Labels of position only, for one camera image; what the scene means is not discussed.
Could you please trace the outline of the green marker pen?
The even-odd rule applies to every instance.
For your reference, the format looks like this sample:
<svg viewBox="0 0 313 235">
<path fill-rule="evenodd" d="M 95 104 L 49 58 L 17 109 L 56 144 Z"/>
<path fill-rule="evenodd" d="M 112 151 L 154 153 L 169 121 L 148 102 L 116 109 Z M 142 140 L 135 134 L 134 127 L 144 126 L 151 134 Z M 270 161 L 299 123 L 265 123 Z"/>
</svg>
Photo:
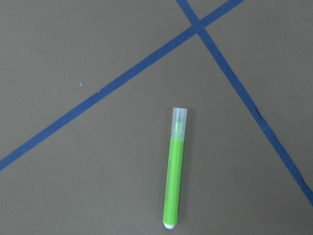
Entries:
<svg viewBox="0 0 313 235">
<path fill-rule="evenodd" d="M 169 230 L 173 229 L 178 221 L 186 119 L 187 109 L 173 108 L 162 219 L 164 227 Z"/>
</svg>

